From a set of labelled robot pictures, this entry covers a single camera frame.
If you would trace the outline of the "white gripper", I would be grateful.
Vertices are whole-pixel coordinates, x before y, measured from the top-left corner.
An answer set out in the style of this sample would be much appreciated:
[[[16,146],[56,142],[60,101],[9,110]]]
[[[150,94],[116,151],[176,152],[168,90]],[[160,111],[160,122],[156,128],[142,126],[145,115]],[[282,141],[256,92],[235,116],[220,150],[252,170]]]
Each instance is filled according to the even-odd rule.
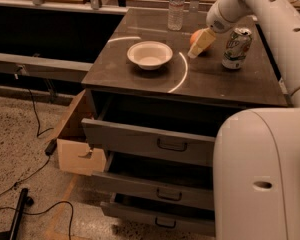
[[[209,28],[199,29],[190,37],[188,56],[198,57],[216,40],[215,33],[228,31],[237,21],[238,0],[217,0],[207,13],[206,24]]]

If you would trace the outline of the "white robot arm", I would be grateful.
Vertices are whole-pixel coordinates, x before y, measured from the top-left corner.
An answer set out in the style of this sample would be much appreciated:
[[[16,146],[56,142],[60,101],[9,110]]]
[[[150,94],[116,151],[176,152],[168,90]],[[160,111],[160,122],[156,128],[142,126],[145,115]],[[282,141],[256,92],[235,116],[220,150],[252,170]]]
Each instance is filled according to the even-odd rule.
[[[289,108],[239,112],[213,155],[216,240],[300,240],[300,14],[288,0],[217,0],[216,33],[256,16],[291,98]]]

